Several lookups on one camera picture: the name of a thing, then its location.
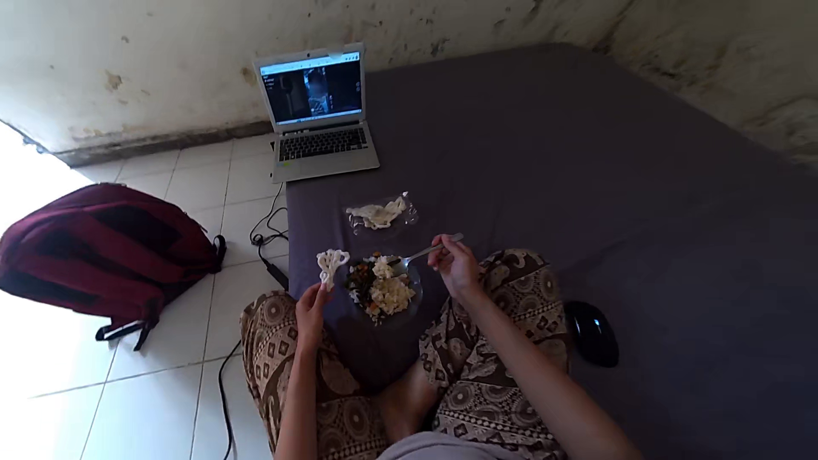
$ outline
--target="dirty white wall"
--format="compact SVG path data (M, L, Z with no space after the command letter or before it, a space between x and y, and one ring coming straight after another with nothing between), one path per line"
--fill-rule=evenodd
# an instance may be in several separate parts
M749 137L818 165L818 2L637 1L601 45Z
M266 120L252 60L364 41L378 70L595 43L626 0L5 0L0 120L49 151Z
M241 126L256 56L361 40L368 70L575 43L818 157L812 0L5 0L0 120L53 152Z

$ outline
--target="foot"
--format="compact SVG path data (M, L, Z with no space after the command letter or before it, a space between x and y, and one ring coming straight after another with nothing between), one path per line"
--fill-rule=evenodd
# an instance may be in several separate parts
M437 402L437 392L429 384L418 361L400 380L382 391L375 401L384 419L386 437L394 444L418 432L426 413Z

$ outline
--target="wall baseboard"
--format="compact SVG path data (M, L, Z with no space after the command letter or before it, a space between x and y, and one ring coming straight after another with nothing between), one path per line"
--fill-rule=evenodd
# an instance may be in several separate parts
M85 147L70 151L52 153L72 168L95 165L113 160L123 160L133 156L149 155L159 151L177 150L204 144L225 142L237 138L249 138L272 133L269 121L257 121L234 128L219 130L197 130L185 133L163 134L128 142L115 142L104 146Z

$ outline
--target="patterned pants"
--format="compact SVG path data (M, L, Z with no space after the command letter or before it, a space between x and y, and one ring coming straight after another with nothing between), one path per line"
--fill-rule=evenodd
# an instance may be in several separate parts
M568 354L556 280L542 258L504 250L480 263L483 289L552 362L566 371ZM295 343L295 300L284 291L261 295L241 315L250 393L275 450ZM565 458L462 305L449 299L420 338L420 360L442 396L433 428L463 440L497 444L523 458ZM373 400L341 363L325 333L317 362L318 457L376 458L388 446Z

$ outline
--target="white tile floor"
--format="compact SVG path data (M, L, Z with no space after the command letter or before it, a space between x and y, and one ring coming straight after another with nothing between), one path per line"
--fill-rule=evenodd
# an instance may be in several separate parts
M3 444L21 445L15 458L201 460L224 455L227 433L218 368L239 340L239 312L259 294L279 288L249 243L250 229L270 210L278 190L269 177L268 139L60 172L75 182L77 172L89 179L73 188L120 182L179 205L209 236L225 236L227 258L222 272L206 277L165 309L136 353L135 336L113 345L93 340L105 319L0 292L0 346L15 350L7 370L16 377L7 379L12 383L3 388L3 400L8 399L11 414L20 421L7 432L14 437ZM276 204L285 205L283 192ZM272 223L286 229L286 212ZM264 248L285 272L288 253L283 240ZM31 331L34 324L36 339L18 332ZM231 458L271 458L240 354L228 363L224 381L236 433Z

